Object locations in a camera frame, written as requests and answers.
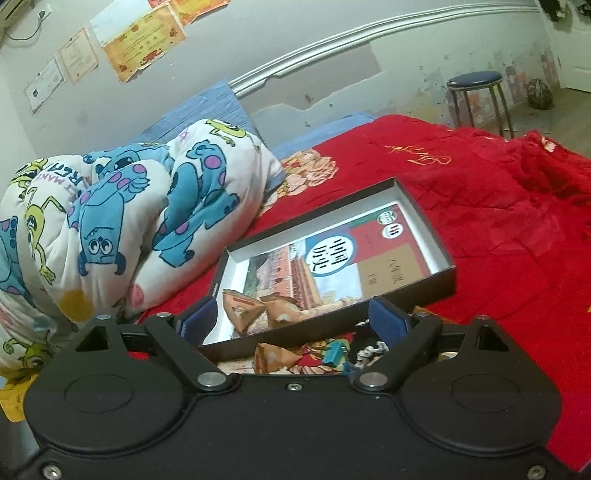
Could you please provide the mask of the black white-trimmed scrunchie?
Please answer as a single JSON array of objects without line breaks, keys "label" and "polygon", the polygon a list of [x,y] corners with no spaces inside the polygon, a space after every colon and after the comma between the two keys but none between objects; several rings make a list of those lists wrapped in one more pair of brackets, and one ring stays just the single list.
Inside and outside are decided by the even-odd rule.
[{"label": "black white-trimmed scrunchie", "polygon": [[356,344],[349,350],[349,367],[355,371],[363,370],[390,350],[389,346],[382,340],[367,343],[365,346]]}]

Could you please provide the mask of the teal binder clip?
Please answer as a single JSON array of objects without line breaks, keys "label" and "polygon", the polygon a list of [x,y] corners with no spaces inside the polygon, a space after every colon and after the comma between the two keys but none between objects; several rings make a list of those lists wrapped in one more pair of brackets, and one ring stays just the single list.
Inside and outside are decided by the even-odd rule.
[{"label": "teal binder clip", "polygon": [[322,356],[322,364],[331,367],[338,367],[349,355],[349,341],[346,339],[334,339],[325,348]]}]

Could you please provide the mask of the brown triangular snack packet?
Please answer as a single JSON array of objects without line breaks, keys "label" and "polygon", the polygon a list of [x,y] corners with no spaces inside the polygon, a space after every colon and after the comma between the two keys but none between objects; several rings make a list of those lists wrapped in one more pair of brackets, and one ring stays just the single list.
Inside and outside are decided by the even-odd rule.
[{"label": "brown triangular snack packet", "polygon": [[266,311],[266,305],[231,289],[222,291],[223,310],[239,334],[245,334],[249,326]]},{"label": "brown triangular snack packet", "polygon": [[273,294],[260,298],[266,308],[266,318],[270,329],[276,329],[304,321],[308,312],[302,311],[294,298]]},{"label": "brown triangular snack packet", "polygon": [[301,354],[269,343],[259,343],[253,356],[256,374],[290,374],[290,369],[301,360]]}]

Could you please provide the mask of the colourful history textbook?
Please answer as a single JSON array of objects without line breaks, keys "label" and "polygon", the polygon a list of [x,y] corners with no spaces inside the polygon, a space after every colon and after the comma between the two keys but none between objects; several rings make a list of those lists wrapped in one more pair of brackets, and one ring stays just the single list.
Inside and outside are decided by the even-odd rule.
[{"label": "colourful history textbook", "polygon": [[238,290],[291,297],[302,310],[360,302],[431,275],[398,203],[253,256]]}]

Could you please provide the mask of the black shallow box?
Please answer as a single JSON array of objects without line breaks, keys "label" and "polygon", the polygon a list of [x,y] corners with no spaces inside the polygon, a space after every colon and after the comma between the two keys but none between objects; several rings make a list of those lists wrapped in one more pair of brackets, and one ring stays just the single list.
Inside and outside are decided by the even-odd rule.
[{"label": "black shallow box", "polygon": [[374,297],[410,311],[451,296],[456,278],[423,209],[392,178],[226,248],[211,296],[273,301],[245,330],[219,311],[200,351],[220,362],[252,356],[259,343],[297,347],[352,329]]}]

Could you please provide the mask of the monster cartoon white quilt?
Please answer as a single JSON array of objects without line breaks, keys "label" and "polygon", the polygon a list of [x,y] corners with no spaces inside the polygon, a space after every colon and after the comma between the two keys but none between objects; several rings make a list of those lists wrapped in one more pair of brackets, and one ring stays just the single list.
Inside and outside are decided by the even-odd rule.
[{"label": "monster cartoon white quilt", "polygon": [[245,129],[201,119],[164,144],[25,164],[1,200],[1,374],[44,368],[89,320],[191,283],[283,182]]}]

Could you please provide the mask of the red plush blanket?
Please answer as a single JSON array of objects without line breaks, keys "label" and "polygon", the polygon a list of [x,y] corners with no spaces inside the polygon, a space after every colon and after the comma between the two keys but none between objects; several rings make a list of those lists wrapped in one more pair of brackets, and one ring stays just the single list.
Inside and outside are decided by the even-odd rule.
[{"label": "red plush blanket", "polygon": [[507,141],[401,115],[356,127],[287,160],[287,181],[249,226],[256,234],[346,195],[398,179],[453,258],[453,296],[433,310],[486,314],[557,385],[549,443],[590,463],[590,162],[537,132]]}]

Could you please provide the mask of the blue bed sheet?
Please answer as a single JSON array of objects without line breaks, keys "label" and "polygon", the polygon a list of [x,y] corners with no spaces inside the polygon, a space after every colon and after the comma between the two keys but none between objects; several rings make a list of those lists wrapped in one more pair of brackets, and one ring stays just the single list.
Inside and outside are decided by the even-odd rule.
[{"label": "blue bed sheet", "polygon": [[356,127],[372,123],[376,119],[377,117],[374,115],[365,112],[356,112],[339,120],[312,129],[308,133],[294,137],[294,139],[284,141],[283,143],[280,143],[280,145],[270,149],[270,151],[273,152],[273,155],[275,155],[278,160],[283,160],[284,158],[297,153],[297,151],[311,149],[312,147],[338,137],[349,130],[353,130]]}]

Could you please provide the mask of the blue pillow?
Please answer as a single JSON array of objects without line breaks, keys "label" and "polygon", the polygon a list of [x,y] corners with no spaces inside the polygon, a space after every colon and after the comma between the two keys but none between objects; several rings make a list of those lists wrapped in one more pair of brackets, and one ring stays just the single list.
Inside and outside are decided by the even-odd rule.
[{"label": "blue pillow", "polygon": [[242,103],[231,90],[228,82],[222,80],[190,97],[172,109],[156,123],[149,126],[131,143],[167,143],[185,127],[201,119],[217,119],[236,125],[249,133],[259,134]]}]

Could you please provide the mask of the dark patterned ball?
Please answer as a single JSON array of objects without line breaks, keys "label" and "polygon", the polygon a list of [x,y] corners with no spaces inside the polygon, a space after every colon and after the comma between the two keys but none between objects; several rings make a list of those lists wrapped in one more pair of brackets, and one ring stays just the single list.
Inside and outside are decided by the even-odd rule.
[{"label": "dark patterned ball", "polygon": [[527,100],[529,106],[537,110],[549,110],[554,105],[552,89],[541,79],[528,82]]}]

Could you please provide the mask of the white door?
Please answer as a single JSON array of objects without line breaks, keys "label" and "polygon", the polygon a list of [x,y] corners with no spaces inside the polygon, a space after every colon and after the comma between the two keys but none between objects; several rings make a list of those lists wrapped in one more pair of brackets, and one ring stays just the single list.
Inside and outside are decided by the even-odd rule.
[{"label": "white door", "polygon": [[590,17],[579,16],[570,5],[565,19],[552,22],[536,2],[558,65],[563,88],[590,92]]}]

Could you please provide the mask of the dark hanging clothes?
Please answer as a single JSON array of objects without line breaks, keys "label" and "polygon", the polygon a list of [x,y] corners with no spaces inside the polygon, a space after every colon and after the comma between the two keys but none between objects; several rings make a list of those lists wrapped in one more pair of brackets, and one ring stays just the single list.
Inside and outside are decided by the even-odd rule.
[{"label": "dark hanging clothes", "polygon": [[569,12],[570,5],[573,5],[575,12],[582,17],[590,17],[590,2],[588,0],[567,1],[567,0],[539,0],[543,12],[552,22],[565,19]]}]

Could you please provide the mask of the yellow red wall certificate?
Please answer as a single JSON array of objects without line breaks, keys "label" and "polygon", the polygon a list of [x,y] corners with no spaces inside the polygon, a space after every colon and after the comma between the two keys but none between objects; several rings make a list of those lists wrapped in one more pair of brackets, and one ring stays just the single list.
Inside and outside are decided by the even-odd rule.
[{"label": "yellow red wall certificate", "polygon": [[179,19],[164,3],[127,26],[103,50],[118,80],[126,83],[185,39]]}]

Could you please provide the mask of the white framed wall certificate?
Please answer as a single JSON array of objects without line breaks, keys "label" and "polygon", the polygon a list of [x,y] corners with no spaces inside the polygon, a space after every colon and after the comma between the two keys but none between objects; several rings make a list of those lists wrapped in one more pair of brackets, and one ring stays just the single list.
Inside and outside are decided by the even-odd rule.
[{"label": "white framed wall certificate", "polygon": [[97,54],[85,28],[70,37],[59,49],[58,55],[72,85],[76,85],[99,65]]}]

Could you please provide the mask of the orange wall certificate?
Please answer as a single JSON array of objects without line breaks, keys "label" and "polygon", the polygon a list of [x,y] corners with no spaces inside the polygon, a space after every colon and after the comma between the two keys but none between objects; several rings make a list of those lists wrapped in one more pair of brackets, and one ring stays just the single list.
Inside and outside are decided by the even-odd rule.
[{"label": "orange wall certificate", "polygon": [[229,0],[170,0],[169,5],[183,26],[197,18],[228,6]]}]

